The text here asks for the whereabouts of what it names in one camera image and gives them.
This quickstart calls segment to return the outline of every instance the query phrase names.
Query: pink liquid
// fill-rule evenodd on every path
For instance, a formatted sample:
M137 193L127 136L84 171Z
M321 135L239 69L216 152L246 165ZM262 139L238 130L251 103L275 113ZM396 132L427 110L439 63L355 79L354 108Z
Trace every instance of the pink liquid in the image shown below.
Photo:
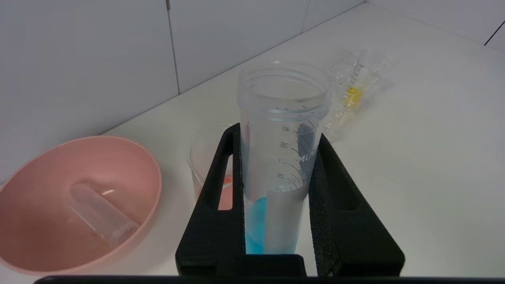
M224 177L223 191L219 200L218 210L230 210L233 207L233 176Z

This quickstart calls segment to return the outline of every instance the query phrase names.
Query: clear plastic cup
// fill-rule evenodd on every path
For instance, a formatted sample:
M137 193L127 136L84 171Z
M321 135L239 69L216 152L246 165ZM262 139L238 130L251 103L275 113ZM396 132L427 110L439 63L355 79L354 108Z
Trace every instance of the clear plastic cup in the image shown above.
M294 252L332 92L329 75L305 63L262 62L240 73L248 254Z
M226 126L204 126L200 128L191 139L190 148L187 156L187 162L191 169L193 178L193 188L196 200L200 195L201 188L204 186L205 179L211 167L212 160L216 154L219 141L223 132L230 127ZM226 166L226 175L223 183L223 191L219 201L218 210L230 210L233 205L233 155L228 159Z
M112 249L125 242L139 228L137 222L86 184L78 183L69 188L68 203L70 208L100 234Z

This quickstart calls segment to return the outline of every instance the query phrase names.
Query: pink bowl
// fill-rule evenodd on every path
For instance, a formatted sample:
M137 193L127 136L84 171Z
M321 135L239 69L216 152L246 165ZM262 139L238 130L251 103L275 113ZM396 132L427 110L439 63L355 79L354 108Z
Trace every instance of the pink bowl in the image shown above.
M66 203L66 190L80 182L140 224L116 249ZM160 194L160 167L135 142L93 136L60 145L24 165L0 189L0 263L32 275L108 265L142 240Z

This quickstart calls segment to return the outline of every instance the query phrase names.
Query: white countertop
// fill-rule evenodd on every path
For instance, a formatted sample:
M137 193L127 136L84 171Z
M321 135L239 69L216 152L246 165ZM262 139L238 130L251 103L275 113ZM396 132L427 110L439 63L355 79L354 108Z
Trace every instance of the white countertop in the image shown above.
M251 59L324 66L343 46L398 58L393 83L359 113L336 151L406 256L403 276L505 276L505 54L372 4L362 4ZM106 134L148 148L163 172L154 225L100 274L175 275L174 254L194 206L188 139L238 122L239 65ZM316 275L308 206L298 240ZM0 267L5 283L30 283Z

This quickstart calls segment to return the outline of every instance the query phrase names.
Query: white wall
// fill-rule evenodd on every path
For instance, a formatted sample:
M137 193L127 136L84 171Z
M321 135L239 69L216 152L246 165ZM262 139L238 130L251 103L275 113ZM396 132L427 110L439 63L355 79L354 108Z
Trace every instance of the white wall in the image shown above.
M362 2L171 0L170 19L180 91L184 92Z
M304 20L304 32L363 2L364 0L309 0Z
M505 20L504 0L368 0L480 44Z
M505 52L505 24L498 32L496 32L493 38L488 42L487 46Z
M0 183L177 94L165 0L0 2Z

